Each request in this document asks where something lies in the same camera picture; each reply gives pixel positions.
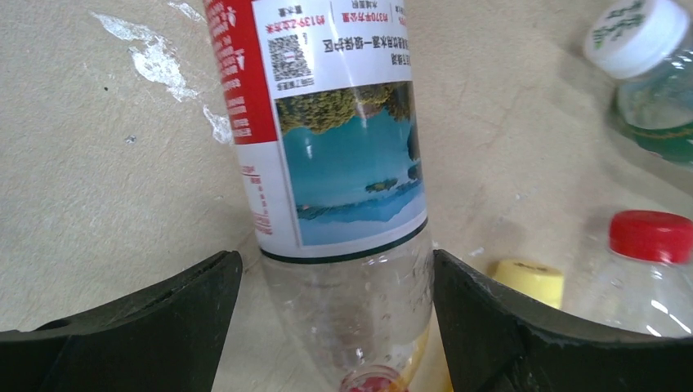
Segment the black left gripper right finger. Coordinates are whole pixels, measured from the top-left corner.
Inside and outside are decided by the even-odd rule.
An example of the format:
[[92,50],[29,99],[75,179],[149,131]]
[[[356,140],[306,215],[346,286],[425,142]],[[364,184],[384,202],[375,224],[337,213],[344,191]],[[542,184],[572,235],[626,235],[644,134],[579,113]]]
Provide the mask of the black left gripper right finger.
[[689,391],[692,341],[608,327],[536,301],[447,251],[433,298],[456,391]]

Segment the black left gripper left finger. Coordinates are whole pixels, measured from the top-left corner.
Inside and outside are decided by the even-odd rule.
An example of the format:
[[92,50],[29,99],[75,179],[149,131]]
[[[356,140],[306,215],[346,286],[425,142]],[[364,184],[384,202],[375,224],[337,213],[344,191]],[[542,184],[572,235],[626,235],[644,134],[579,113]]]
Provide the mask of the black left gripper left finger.
[[160,283],[1,335],[4,391],[209,391],[243,262],[222,251]]

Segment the yellow honey pomelo bottle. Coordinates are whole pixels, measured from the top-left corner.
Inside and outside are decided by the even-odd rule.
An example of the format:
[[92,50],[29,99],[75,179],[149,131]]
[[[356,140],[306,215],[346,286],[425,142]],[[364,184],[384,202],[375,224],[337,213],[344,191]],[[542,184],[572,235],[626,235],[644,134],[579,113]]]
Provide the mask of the yellow honey pomelo bottle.
[[545,305],[561,308],[565,275],[558,269],[532,260],[506,258],[494,265],[491,277]]

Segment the red white Nongfu bottle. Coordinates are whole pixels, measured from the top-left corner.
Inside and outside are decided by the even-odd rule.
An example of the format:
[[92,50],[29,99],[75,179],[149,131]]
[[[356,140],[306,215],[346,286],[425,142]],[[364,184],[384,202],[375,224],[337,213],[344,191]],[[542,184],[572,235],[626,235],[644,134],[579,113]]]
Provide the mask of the red white Nongfu bottle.
[[692,335],[692,221],[669,212],[625,210],[605,244],[566,277],[563,310],[657,337]]

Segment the red label water bottle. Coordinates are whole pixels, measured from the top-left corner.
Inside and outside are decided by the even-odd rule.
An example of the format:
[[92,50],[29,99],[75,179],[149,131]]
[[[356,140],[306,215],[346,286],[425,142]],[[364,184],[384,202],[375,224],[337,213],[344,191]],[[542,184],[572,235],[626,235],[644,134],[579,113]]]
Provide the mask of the red label water bottle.
[[402,1],[207,1],[270,298],[324,391],[405,391],[433,250]]

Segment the green tea bottle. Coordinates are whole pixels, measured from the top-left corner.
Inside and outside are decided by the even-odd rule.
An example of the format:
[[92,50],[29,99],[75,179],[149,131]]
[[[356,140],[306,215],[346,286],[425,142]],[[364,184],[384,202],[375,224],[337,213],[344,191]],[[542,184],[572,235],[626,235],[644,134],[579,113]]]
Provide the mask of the green tea bottle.
[[586,59],[616,81],[615,112],[641,149],[692,168],[692,12],[678,1],[616,1],[588,31]]

